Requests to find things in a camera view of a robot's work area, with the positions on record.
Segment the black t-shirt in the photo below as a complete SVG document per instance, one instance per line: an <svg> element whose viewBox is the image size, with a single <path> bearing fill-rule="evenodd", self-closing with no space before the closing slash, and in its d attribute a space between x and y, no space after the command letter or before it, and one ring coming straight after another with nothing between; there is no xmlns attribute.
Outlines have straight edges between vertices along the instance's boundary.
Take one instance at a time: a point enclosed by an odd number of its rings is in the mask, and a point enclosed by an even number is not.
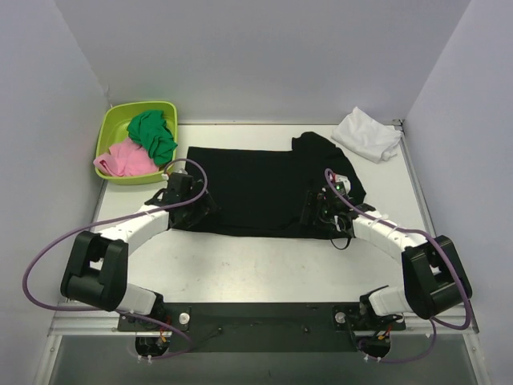
<svg viewBox="0 0 513 385"><path fill-rule="evenodd" d="M291 140L286 152L191 147L186 172L207 181L207 194L176 209L176 229L234 237L330 239L340 233L322 220L301 223L307 198L327 185L327 168L350 182L361 204L366 191L344 152L314 132Z"/></svg>

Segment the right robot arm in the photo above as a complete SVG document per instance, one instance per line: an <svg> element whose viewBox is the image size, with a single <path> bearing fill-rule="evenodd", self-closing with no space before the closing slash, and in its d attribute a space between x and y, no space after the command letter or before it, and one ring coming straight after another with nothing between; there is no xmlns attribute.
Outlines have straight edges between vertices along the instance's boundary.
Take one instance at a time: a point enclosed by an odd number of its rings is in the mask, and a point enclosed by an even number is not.
<svg viewBox="0 0 513 385"><path fill-rule="evenodd" d="M404 229L372 205L355 205L340 183L307 192L300 223L330 237L366 241L401 265L400 286L378 287L360 297L359 317L368 327L405 313L451 329L471 325L472 289L449 237Z"/></svg>

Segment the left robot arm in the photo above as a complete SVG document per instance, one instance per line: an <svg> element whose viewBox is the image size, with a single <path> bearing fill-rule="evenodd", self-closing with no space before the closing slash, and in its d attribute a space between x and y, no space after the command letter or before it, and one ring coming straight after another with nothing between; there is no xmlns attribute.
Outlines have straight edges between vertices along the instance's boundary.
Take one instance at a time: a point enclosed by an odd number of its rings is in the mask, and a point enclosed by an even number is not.
<svg viewBox="0 0 513 385"><path fill-rule="evenodd" d="M164 322L163 297L128 282L129 256L169 229L190 229L217 210L205 179L174 172L140 209L98 233L80 232L60 285L71 300L105 311L134 313L147 330Z"/></svg>

